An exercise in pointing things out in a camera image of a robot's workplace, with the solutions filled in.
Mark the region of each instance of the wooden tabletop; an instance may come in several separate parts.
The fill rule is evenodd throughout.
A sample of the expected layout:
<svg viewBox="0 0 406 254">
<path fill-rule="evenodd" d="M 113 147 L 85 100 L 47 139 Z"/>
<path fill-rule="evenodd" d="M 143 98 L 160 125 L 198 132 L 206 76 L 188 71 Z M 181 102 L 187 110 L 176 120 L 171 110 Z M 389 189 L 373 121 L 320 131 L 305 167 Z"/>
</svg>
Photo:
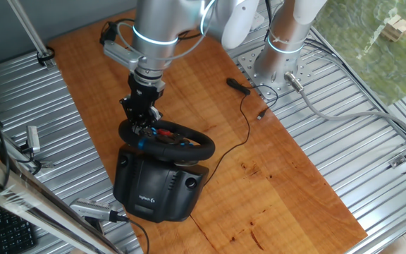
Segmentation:
<svg viewBox="0 0 406 254">
<path fill-rule="evenodd" d="M 105 22 L 49 45 L 113 181 L 123 144 L 118 125 L 126 118 L 118 101 L 130 90 L 129 71 L 103 54 L 99 33 Z M 123 31 L 130 41 L 131 31 Z M 195 42 L 181 42 L 176 53 Z M 214 156 L 200 162 L 211 171 L 247 135 L 239 111 L 242 94 L 226 85 L 227 77 L 249 85 L 222 47 L 206 38 L 173 61 L 164 74 L 164 96 L 156 102 L 164 119 L 201 131 L 216 143 Z M 343 253 L 366 236 L 280 121 L 270 111 L 256 119 L 265 108 L 255 92 L 245 99 L 250 139 L 225 157 L 188 219 L 155 224 L 133 218 L 147 230 L 150 253 Z M 146 251 L 144 235 L 135 232 Z"/>
</svg>

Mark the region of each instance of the gray cable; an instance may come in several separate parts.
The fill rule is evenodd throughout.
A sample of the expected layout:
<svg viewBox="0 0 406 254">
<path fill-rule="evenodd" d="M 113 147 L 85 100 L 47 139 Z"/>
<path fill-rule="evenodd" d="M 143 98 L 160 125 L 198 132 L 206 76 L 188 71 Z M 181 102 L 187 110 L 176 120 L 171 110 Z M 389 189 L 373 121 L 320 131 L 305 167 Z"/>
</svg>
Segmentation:
<svg viewBox="0 0 406 254">
<path fill-rule="evenodd" d="M 387 114 L 384 112 L 379 112 L 379 111 L 364 111 L 364 112 L 353 113 L 353 114 L 348 114 L 348 115 L 344 115 L 344 116 L 327 116 L 325 114 L 322 114 L 319 110 L 317 110 L 313 106 L 313 104 L 309 101 L 307 95 L 305 94 L 305 92 L 303 90 L 300 91 L 300 95 L 302 95 L 302 98 L 303 98 L 304 102 L 308 105 L 309 109 L 311 109 L 311 111 L 313 111 L 317 116 L 320 116 L 323 119 L 339 121 L 339 120 L 352 119 L 352 118 L 355 118 L 358 116 L 380 116 L 380 117 L 390 119 L 391 121 L 396 122 L 402 129 L 404 129 L 404 131 L 406 131 L 406 123 L 404 123 L 403 121 L 401 121 L 400 119 L 398 119 L 395 116 L 391 116 L 390 114 Z"/>
<path fill-rule="evenodd" d="M 316 58 L 316 59 L 321 59 L 321 60 L 323 60 L 323 61 L 331 62 L 332 64 L 335 64 L 338 68 L 344 70 L 344 66 L 342 66 L 340 63 L 338 63 L 337 61 L 328 59 L 328 58 L 326 58 L 325 56 L 331 56 L 331 57 L 336 58 L 336 59 L 338 60 L 338 57 L 337 57 L 337 56 L 334 56 L 334 55 L 332 55 L 332 54 L 327 54 L 327 55 L 322 55 L 322 56 L 312 55 L 312 56 L 310 56 L 310 57 L 314 57 L 314 58 Z M 347 71 L 345 71 L 345 74 L 346 74 L 351 80 L 354 80 L 354 78 L 353 78 Z M 390 119 L 390 120 L 396 122 L 396 123 L 398 124 L 398 126 L 399 126 L 401 129 L 403 129 L 404 132 L 406 132 L 406 123 L 403 122 L 403 121 L 401 121 L 400 119 L 398 119 L 398 118 L 396 118 L 396 117 L 394 117 L 394 116 L 392 116 L 392 115 L 390 115 L 390 114 L 387 114 L 387 113 L 385 113 L 385 112 L 379 112 L 379 111 L 366 111 L 366 112 L 361 112 L 361 113 L 369 113 L 369 112 L 380 113 L 380 114 L 375 114 L 375 115 L 380 116 L 380 117 L 384 117 L 384 118 L 387 118 L 387 119 Z"/>
<path fill-rule="evenodd" d="M 175 59 L 179 59 L 180 57 L 183 57 L 183 56 L 189 54 L 192 50 L 194 50 L 196 47 L 198 47 L 198 45 L 199 45 L 199 44 L 203 41 L 203 39 L 206 37 L 206 34 L 208 33 L 208 30 L 209 30 L 209 25 L 211 24 L 211 21 L 212 21 L 212 17 L 213 17 L 213 15 L 214 15 L 214 13 L 216 12 L 216 11 L 215 11 L 215 10 L 216 10 L 216 4 L 217 4 L 218 2 L 219 2 L 218 0 L 215 1 L 215 2 L 213 3 L 212 7 L 211 7 L 211 8 L 213 8 L 213 11 L 211 12 L 211 15 L 209 16 L 208 26 L 207 26 L 206 30 L 204 31 L 202 37 L 198 40 L 197 43 L 194 44 L 194 46 L 192 46 L 192 47 L 191 47 L 190 49 L 188 49 L 186 52 L 184 52 L 184 53 L 182 53 L 182 54 L 179 54 L 179 55 L 177 55 L 177 56 L 172 56 L 172 57 L 167 57 L 167 58 L 160 58 L 160 57 L 148 56 L 148 55 L 146 55 L 145 53 L 142 53 L 142 52 L 136 50 L 135 48 L 133 48 L 133 46 L 131 46 L 128 42 L 126 42 L 125 38 L 123 38 L 123 36 L 121 35 L 120 26 L 124 25 L 124 26 L 127 26 L 127 27 L 131 28 L 131 29 L 133 28 L 132 25 L 129 25 L 129 24 L 127 24 L 127 23 L 120 22 L 119 24 L 117 24 L 117 34 L 118 34 L 118 36 L 120 37 L 121 41 L 125 44 L 125 46 L 127 46 L 127 47 L 130 49 L 130 51 L 135 52 L 136 54 L 139 54 L 140 56 L 146 56 L 146 57 L 149 58 L 149 59 L 154 59 L 154 60 L 159 60 L 159 61 L 172 61 L 172 60 L 175 60 Z"/>
</svg>

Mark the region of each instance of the black steering wheel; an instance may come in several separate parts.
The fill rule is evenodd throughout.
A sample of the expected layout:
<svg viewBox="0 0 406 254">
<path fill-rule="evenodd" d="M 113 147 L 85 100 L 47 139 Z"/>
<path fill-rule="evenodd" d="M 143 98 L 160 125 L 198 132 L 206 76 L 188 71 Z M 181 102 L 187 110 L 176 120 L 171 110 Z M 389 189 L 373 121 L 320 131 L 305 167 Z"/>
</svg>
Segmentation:
<svg viewBox="0 0 406 254">
<path fill-rule="evenodd" d="M 118 127 L 118 134 L 128 145 L 157 157 L 163 157 L 174 161 L 199 161 L 209 159 L 216 149 L 211 138 L 207 135 L 194 131 L 169 121 L 157 121 L 152 124 L 156 129 L 165 129 L 172 133 L 182 135 L 184 138 L 193 140 L 199 145 L 180 146 L 162 143 L 154 138 L 146 138 L 134 133 L 129 120 L 124 120 Z"/>
</svg>

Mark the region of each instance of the logitech logo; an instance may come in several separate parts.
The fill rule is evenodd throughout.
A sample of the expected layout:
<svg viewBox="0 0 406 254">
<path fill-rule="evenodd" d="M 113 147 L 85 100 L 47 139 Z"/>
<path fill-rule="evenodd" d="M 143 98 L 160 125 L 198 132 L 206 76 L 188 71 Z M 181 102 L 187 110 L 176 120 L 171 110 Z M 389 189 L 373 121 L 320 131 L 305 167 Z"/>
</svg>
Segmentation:
<svg viewBox="0 0 406 254">
<path fill-rule="evenodd" d="M 146 200 L 146 201 L 149 201 L 149 202 L 156 202 L 156 201 L 154 200 L 154 198 L 147 198 L 147 197 L 142 196 L 142 195 L 139 195 L 139 198 L 140 198 L 141 200 Z"/>
</svg>

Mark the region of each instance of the green floor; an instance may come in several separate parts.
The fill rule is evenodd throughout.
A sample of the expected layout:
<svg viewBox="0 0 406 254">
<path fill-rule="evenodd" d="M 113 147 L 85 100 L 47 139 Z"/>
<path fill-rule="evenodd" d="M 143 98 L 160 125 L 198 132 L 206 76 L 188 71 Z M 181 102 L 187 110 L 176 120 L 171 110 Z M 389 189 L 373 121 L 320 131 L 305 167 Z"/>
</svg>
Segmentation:
<svg viewBox="0 0 406 254">
<path fill-rule="evenodd" d="M 406 96 L 406 35 L 389 42 L 380 31 L 406 0 L 328 0 L 314 26 L 386 103 Z"/>
</svg>

